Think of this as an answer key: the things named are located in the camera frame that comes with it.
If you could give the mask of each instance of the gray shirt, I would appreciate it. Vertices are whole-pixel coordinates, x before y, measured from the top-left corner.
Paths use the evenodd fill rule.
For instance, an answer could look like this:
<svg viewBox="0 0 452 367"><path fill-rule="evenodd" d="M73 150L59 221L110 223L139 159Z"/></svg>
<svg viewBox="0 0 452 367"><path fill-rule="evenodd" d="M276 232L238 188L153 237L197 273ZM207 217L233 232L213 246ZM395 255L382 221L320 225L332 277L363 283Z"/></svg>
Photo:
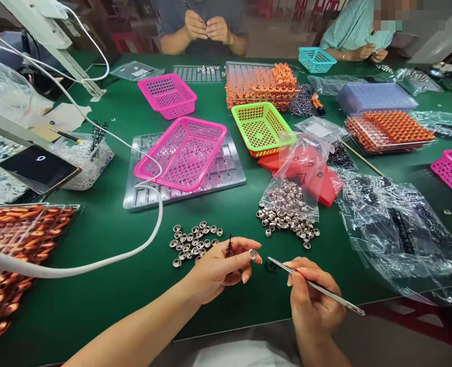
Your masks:
<svg viewBox="0 0 452 367"><path fill-rule="evenodd" d="M194 12L200 15L204 22L207 23L211 18L222 16L233 34L247 37L248 32L246 31L242 0L186 0L186 2ZM187 7L183 0L158 0L158 11L158 34L160 38L164 35L176 33L185 25ZM232 55L228 46L211 39L192 41L185 50L185 54L207 57Z"/></svg>

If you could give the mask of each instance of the wooden stick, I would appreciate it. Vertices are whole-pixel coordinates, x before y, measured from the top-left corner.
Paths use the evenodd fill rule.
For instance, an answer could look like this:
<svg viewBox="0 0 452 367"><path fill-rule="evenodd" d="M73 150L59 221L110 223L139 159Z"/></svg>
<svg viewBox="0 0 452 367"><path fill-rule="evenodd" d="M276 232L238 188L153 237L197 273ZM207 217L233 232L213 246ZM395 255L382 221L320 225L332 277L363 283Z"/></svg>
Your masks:
<svg viewBox="0 0 452 367"><path fill-rule="evenodd" d="M358 152L353 149L350 145L348 145L347 143L345 143L344 141L342 141L342 144L348 148L349 150L351 150L353 153L355 153L357 155L358 158L360 158L362 161L365 162L365 164L367 164L367 166L369 166L370 168L372 168L374 171L376 171L379 175L381 175L382 177L385 177L385 175L379 171L372 163L370 163L369 161L367 161L364 157L362 157L360 154L358 154Z"/></svg>

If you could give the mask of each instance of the teal shirt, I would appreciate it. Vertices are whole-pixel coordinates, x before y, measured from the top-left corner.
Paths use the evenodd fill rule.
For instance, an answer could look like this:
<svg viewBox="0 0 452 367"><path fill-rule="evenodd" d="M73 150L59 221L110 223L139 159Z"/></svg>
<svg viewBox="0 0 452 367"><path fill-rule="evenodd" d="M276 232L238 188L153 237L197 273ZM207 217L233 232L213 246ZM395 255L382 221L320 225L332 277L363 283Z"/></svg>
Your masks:
<svg viewBox="0 0 452 367"><path fill-rule="evenodd" d="M376 49L387 48L394 31L377 31L372 34L374 0L351 0L338 19L324 33L321 48L353 51L368 43Z"/></svg>

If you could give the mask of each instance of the green workbench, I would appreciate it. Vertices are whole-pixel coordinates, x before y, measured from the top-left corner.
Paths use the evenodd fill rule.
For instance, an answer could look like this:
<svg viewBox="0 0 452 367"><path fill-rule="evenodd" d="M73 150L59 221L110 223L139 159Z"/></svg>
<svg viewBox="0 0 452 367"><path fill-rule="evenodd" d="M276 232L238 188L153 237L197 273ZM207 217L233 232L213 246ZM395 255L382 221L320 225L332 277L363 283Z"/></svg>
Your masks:
<svg viewBox="0 0 452 367"><path fill-rule="evenodd" d="M94 60L93 55L75 56L83 67ZM172 72L174 64L214 65L225 60L193 59L164 55L123 55L118 63L132 60L166 68ZM252 62L275 60L249 59ZM298 65L296 60L287 60ZM94 66L91 76L100 75L103 68ZM307 82L301 67L299 82ZM338 63L329 74L373 75L373 66L365 63ZM35 366L67 360L96 335L113 323L143 307L180 280L193 266L185 261L181 268L172 267L176 252L168 246L173 238L173 226L180 224L190 230L200 221L224 229L223 238L231 233L260 241L261 255L280 261L307 256L330 272L338 282L343 296L356 304L377 302L397 294L369 275L356 252L350 248L349 238L342 224L336 204L320 207L321 236L306 251L290 231L276 231L267 238L264 227L255 213L258 201L271 179L271 174L252 158L240 136L236 124L226 108L225 83L190 84L197 94L195 112L191 115L224 124L236 144L246 184L221 192L202 195L166 205L161 228L153 243L138 255L91 273L71 278L37 280L22 298L12 325L0 337L0 366ZM98 103L89 102L89 94L81 86L73 86L70 93L83 106L90 105L90 118L109 122L109 129L126 142L142 134L162 133L170 121L153 111L135 83L119 80L107 87ZM418 110L452 112L452 93L428 92L417 96ZM333 97L322 97L330 121L342 124L345 116ZM284 117L290 125L302 118ZM90 132L84 123L82 132ZM96 184L86 192L58 191L49 199L52 203L82 205L82 211L71 224L44 265L55 268L75 267L133 250L146 241L156 223L156 208L129 213L122 208L130 149L107 137L115 153ZM441 157L442 151L452 149L452 141L438 139L419 151L370 158L370 161L396 182L413 183L428 199L435 212L452 233L452 190L430 170L429 164ZM353 154L351 156L362 173L375 174ZM290 318L287 274L268 272L262 265L253 266L253 277L246 284L226 289L214 302L203 306L183 328L177 339L196 337L235 328ZM414 289L418 292L427 289Z"/></svg>

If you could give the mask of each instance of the woman's left hand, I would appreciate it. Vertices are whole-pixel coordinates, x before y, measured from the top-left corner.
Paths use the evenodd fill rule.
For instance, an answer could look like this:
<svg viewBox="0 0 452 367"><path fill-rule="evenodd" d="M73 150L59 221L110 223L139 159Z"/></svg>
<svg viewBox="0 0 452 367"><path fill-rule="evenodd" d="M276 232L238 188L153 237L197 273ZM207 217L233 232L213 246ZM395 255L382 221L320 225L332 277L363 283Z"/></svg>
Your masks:
<svg viewBox="0 0 452 367"><path fill-rule="evenodd" d="M384 61L388 54L389 52L387 50L379 49L370 59L376 64L378 64Z"/></svg>
<svg viewBox="0 0 452 367"><path fill-rule="evenodd" d="M244 284L251 277L251 255L249 249L258 250L261 244L243 237L233 237L232 256L226 257L229 240L219 242L190 270L181 283L188 288L198 302L206 304L217 297L224 287L236 285L241 280ZM254 263L263 261L258 254Z"/></svg>

